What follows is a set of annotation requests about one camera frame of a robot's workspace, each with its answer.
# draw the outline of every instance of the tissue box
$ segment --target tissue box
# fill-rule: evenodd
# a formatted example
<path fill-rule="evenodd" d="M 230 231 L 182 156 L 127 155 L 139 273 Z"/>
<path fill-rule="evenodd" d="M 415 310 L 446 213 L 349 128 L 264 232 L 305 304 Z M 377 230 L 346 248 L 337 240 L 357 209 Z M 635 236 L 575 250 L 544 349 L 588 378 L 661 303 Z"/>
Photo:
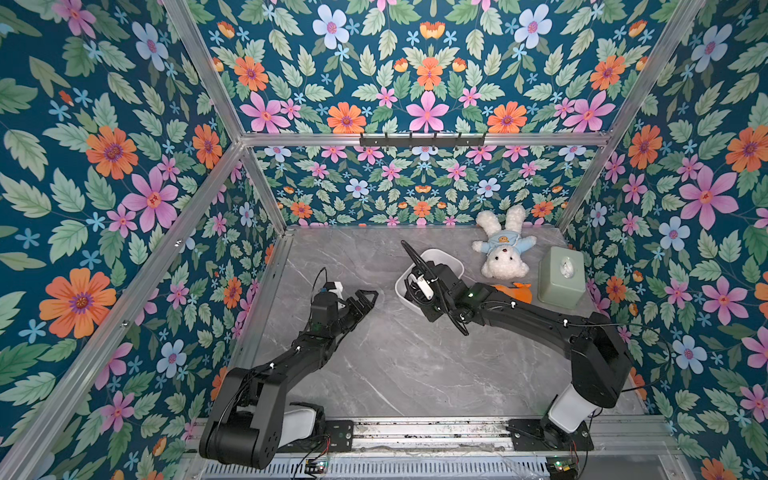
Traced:
<path fill-rule="evenodd" d="M 571 271 L 573 275 L 570 278 L 564 275 L 564 272 Z M 574 308 L 586 289 L 584 255 L 581 252 L 552 247 L 539 262 L 538 299 L 540 301 L 563 308 Z"/>

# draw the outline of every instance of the blue shirt on plush toy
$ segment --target blue shirt on plush toy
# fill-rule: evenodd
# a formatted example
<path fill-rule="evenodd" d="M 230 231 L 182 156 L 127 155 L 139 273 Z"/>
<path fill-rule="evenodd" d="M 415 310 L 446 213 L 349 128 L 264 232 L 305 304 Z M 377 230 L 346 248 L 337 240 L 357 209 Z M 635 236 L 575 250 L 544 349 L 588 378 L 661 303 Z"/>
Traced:
<path fill-rule="evenodd" d="M 480 251 L 490 254 L 496 247 L 512 247 L 518 253 L 523 253 L 536 244 L 535 237 L 521 238 L 520 234 L 512 230 L 500 230 L 483 242 Z"/>

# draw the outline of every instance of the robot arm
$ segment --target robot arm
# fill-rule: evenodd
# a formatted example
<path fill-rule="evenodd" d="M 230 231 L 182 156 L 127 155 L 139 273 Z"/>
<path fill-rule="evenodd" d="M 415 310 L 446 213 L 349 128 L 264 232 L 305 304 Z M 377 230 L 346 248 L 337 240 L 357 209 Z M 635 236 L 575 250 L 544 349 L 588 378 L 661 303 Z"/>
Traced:
<path fill-rule="evenodd" d="M 328 282 L 315 295 L 306 327 L 286 352 L 262 366 L 227 373 L 200 439 L 203 457 L 255 468 L 269 465 L 282 445 L 286 394 L 328 362 L 379 295 L 357 290 L 356 298 L 341 300 L 334 290 L 340 294 L 340 285 Z"/>

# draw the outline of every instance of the marble table surface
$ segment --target marble table surface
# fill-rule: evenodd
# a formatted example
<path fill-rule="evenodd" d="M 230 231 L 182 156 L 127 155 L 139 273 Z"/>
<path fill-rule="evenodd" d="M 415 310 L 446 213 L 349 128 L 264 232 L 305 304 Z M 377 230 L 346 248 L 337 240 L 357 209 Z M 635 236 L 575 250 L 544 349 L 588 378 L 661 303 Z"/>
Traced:
<path fill-rule="evenodd" d="M 484 254 L 472 251 L 485 234 L 475 227 L 298 229 L 257 354 L 259 365 L 287 348 L 306 324 L 312 281 L 323 266 L 344 295 L 378 290 L 376 308 L 341 343 L 331 360 L 307 376 L 289 401 L 313 402 L 328 416 L 542 415 L 571 381 L 562 355 L 503 329 L 468 325 L 469 336 L 445 317 L 429 323 L 406 308 L 394 284 L 411 264 L 400 240 L 417 252 L 439 248 L 464 263 L 467 283 L 480 274 Z M 552 245 L 564 246 L 553 227 L 524 229 L 538 243 L 523 254 L 531 267 L 524 279 L 535 289 L 538 261 Z M 588 316 L 587 295 L 571 311 Z M 635 393 L 625 393 L 606 413 L 642 414 Z"/>

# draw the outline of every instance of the ventilation grille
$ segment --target ventilation grille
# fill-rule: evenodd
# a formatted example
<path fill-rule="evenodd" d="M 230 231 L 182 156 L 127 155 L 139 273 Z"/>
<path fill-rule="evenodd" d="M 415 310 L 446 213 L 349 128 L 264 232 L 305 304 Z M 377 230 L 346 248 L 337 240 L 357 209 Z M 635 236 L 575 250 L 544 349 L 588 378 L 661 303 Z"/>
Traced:
<path fill-rule="evenodd" d="M 204 480 L 233 478 L 309 478 L 300 458 L 275 458 L 264 470 L 209 462 Z M 520 478 L 548 477 L 545 459 L 537 457 L 333 458 L 321 478 Z"/>

